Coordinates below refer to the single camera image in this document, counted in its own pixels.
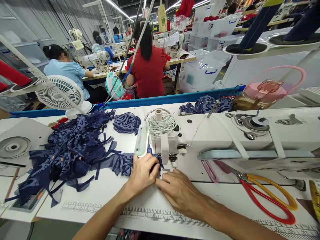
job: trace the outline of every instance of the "ponytail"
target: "ponytail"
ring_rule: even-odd
[[[56,44],[51,44],[49,46],[44,46],[42,48],[42,50],[44,51],[44,54],[46,55],[46,57],[49,58],[49,59],[59,60],[61,54],[62,53],[65,54],[64,49],[62,47],[60,47],[59,45],[56,45]]]
[[[147,27],[141,38],[140,49],[141,49],[141,56],[143,57],[143,59],[146,61],[149,61],[152,55],[152,35],[151,35],[150,25],[148,22],[147,23],[145,22],[145,19],[141,19],[140,21],[138,21],[138,24],[133,30],[133,37],[136,40],[136,42],[138,42],[143,26],[145,24],[147,24]]]

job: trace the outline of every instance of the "woman in blue shirt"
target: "woman in blue shirt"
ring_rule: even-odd
[[[62,75],[70,78],[82,89],[84,100],[87,100],[92,104],[102,103],[107,99],[108,93],[103,87],[88,87],[88,91],[83,86],[82,78],[92,78],[93,73],[83,69],[78,63],[73,62],[62,47],[51,44],[49,46],[44,46],[43,51],[46,57],[50,59],[50,62],[43,70],[46,76]]]

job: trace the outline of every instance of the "red-handled scissors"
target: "red-handled scissors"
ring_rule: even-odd
[[[296,210],[298,208],[298,205],[297,205],[296,201],[294,200],[294,198],[284,188],[282,188],[280,185],[276,184],[275,182],[271,181],[270,179],[267,179],[267,178],[264,178],[264,177],[261,177],[261,176],[252,175],[252,174],[243,174],[243,173],[233,169],[230,166],[228,166],[228,167],[239,178],[240,183],[243,185],[244,189],[247,191],[247,193],[250,196],[250,198],[252,199],[252,201],[263,212],[268,214],[273,219],[275,219],[275,220],[277,220],[277,221],[279,221],[281,223],[284,223],[284,224],[292,225],[292,224],[294,224],[296,222],[296,219],[295,219],[294,215],[290,212],[289,209]],[[271,193],[266,187],[264,187],[256,179],[268,182],[268,183],[272,184],[273,186],[275,186],[287,198],[287,200],[289,201],[289,204],[286,204],[283,201],[281,201],[277,196],[275,196],[273,193]],[[267,196],[266,194],[264,194],[264,193],[260,192],[259,190],[257,190],[255,187],[253,187],[247,181],[255,183],[264,192],[266,192],[269,196]],[[254,196],[252,191],[256,192],[260,196],[264,197],[265,199],[267,199],[270,202],[272,202],[275,205],[277,205],[279,208],[281,208],[282,211],[284,211],[284,213],[287,215],[288,218],[287,219],[283,219],[283,218],[280,218],[280,217],[272,214],[271,212],[269,212],[264,206],[261,205],[261,203],[257,200],[257,198]]]

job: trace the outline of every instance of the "tape measure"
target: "tape measure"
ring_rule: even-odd
[[[320,182],[309,181],[313,209],[320,223]]]

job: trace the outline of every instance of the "red clothing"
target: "red clothing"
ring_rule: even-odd
[[[127,62],[128,69],[132,58],[133,56]],[[167,59],[162,48],[152,46],[152,55],[149,61],[143,59],[141,49],[138,49],[130,74],[136,78],[139,98],[163,96],[162,76],[166,63]]]

